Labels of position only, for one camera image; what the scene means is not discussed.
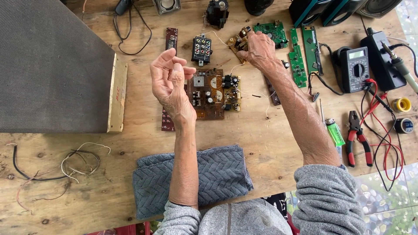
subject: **wooden table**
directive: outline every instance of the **wooden table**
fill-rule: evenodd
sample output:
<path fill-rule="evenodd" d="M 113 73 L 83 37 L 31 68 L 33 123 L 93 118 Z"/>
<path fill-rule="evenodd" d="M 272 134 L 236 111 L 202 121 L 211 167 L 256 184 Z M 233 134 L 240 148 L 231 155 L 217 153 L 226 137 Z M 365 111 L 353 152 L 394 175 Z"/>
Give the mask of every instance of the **wooden table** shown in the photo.
<path fill-rule="evenodd" d="M 86 13 L 82 16 L 80 2 L 70 1 L 68 7 L 82 17 L 83 21 L 112 48 L 119 52 L 119 43 L 112 25 L 111 10 L 117 0 L 88 0 Z M 132 171 L 136 168 L 136 160 L 140 157 L 154 153 L 173 152 L 175 135 L 172 132 L 161 131 L 161 106 L 151 92 L 151 78 L 148 65 L 159 53 L 165 49 L 166 27 L 178 28 L 178 56 L 190 60 L 192 39 L 194 36 L 209 32 L 211 27 L 203 26 L 202 13 L 208 4 L 207 0 L 182 2 L 179 12 L 158 16 L 150 1 L 139 2 L 140 11 L 153 30 L 152 40 L 148 46 L 137 56 L 124 56 L 128 61 L 128 81 L 125 107 L 125 125 L 120 134 L 81 135 L 81 134 L 0 134 L 0 234 L 83 234 L 106 228 L 120 227 L 137 223 L 135 220 L 135 201 L 132 189 Z M 256 23 L 274 22 L 281 20 L 284 23 L 286 34 L 292 27 L 288 7 L 290 1 L 276 0 L 267 11 L 259 16 L 249 15 L 242 0 L 230 0 L 229 18 L 225 28 L 216 31 L 223 40 L 229 39 L 244 26 L 253 26 Z M 137 51 L 149 37 L 149 31 L 137 16 L 132 12 L 133 31 L 122 47 L 128 52 Z M 127 14 L 120 17 L 119 25 L 122 32 L 127 32 Z M 365 18 L 366 27 L 372 26 L 375 30 L 385 31 L 386 35 L 405 38 L 396 12 L 393 10 L 382 19 Z M 315 24 L 318 40 L 327 43 L 333 50 L 341 46 L 359 47 L 359 41 L 364 38 L 365 32 L 362 21 L 358 15 L 350 17 L 345 22 L 332 26 L 321 27 L 318 20 Z M 299 39 L 302 39 L 301 30 L 298 29 Z M 223 45 L 215 34 L 207 34 L 213 40 L 213 54 L 211 63 L 205 68 L 213 67 L 226 59 L 231 59 L 220 69 L 229 72 L 232 67 L 240 64 L 235 55 Z M 292 47 L 277 50 L 277 57 L 288 61 L 287 54 Z M 413 61 L 407 49 L 396 49 L 409 69 L 413 70 Z M 330 64 L 327 50 L 322 50 L 321 61 L 324 66 L 325 81 L 338 89 L 336 79 Z M 188 62 L 188 66 L 197 66 Z M 234 74 L 240 74 L 242 89 L 255 89 L 267 94 L 267 86 L 261 73 L 250 64 L 234 69 Z M 345 136 L 348 112 L 359 110 L 363 93 L 337 96 L 324 87 L 318 79 L 313 79 L 313 92 L 320 92 L 324 113 L 326 117 L 334 118 L 342 128 Z M 409 86 L 391 91 L 389 100 L 398 97 L 408 97 L 413 102 L 413 110 L 406 115 L 418 120 L 417 96 Z M 267 100 L 249 95 L 242 95 L 241 112 L 230 112 L 225 120 L 199 121 L 196 125 L 196 143 L 198 150 L 214 146 L 239 144 L 244 148 L 245 159 L 254 190 L 247 196 L 230 200 L 231 202 L 258 198 L 266 195 L 286 192 L 296 188 L 293 172 L 302 165 L 302 154 L 296 144 L 288 121 L 281 106 L 272 106 L 271 101 L 266 120 L 265 110 Z M 312 103 L 319 111 L 319 102 Z M 391 118 L 381 107 L 376 109 L 376 115 L 389 127 Z M 382 133 L 376 122 L 368 123 Z M 378 143 L 378 139 L 369 131 L 365 131 L 370 143 Z M 401 135 L 402 147 L 407 163 L 417 161 L 418 132 L 410 135 Z M 7 179 L 14 174 L 20 176 L 13 168 L 11 146 L 7 143 L 18 144 L 18 166 L 30 176 L 53 169 L 61 163 L 70 149 L 78 148 L 82 143 L 95 142 L 112 148 L 110 155 L 107 149 L 97 146 L 84 146 L 83 149 L 97 153 L 101 158 L 99 169 L 90 176 L 76 175 L 79 184 L 72 182 L 66 194 L 52 200 L 34 199 L 60 195 L 67 183 L 66 179 L 56 181 L 32 181 L 24 186 L 20 193 L 21 202 L 33 210 L 23 212 L 16 202 L 16 192 L 23 179 Z M 366 166 L 364 152 L 361 144 L 355 144 L 356 167 L 349 171 L 355 175 L 376 172 L 376 168 Z M 378 155 L 379 166 L 382 166 L 383 150 Z M 48 177 L 60 176 L 56 170 Z"/>

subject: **gray towel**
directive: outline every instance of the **gray towel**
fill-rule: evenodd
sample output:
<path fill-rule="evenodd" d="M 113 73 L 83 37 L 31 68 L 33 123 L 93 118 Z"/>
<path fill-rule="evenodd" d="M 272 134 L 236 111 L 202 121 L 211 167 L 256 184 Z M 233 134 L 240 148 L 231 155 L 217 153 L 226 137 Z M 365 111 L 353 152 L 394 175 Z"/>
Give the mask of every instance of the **gray towel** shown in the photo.
<path fill-rule="evenodd" d="M 136 218 L 145 220 L 164 212 L 168 200 L 174 154 L 161 153 L 138 159 L 132 185 Z M 199 206 L 244 196 L 254 187 L 238 145 L 197 152 Z"/>

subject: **red-handled pliers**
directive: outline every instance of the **red-handled pliers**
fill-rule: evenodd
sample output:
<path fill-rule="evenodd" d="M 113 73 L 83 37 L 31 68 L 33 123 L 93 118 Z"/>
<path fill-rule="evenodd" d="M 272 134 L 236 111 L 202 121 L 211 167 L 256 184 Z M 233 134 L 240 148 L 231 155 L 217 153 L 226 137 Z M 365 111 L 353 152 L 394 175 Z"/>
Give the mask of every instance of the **red-handled pliers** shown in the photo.
<path fill-rule="evenodd" d="M 363 134 L 363 128 L 360 126 L 359 116 L 357 116 L 356 111 L 350 111 L 348 117 L 348 122 L 350 123 L 350 129 L 348 130 L 348 140 L 347 140 L 347 156 L 348 156 L 348 165 L 351 167 L 355 166 L 354 153 L 353 153 L 353 143 L 354 137 L 357 135 L 359 141 L 363 144 L 364 152 L 366 154 L 366 163 L 368 166 L 373 166 L 372 152 L 370 151 L 369 142 L 366 139 L 366 136 Z"/>

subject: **gray speaker grille cloth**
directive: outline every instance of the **gray speaker grille cloth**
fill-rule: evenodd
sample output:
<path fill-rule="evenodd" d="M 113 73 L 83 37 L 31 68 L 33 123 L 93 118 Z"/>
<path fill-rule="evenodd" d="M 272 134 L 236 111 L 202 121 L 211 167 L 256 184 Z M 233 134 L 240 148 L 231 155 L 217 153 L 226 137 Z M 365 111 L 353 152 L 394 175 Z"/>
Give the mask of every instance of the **gray speaker grille cloth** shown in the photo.
<path fill-rule="evenodd" d="M 0 132 L 106 132 L 115 52 L 59 0 L 2 0 L 0 22 Z"/>

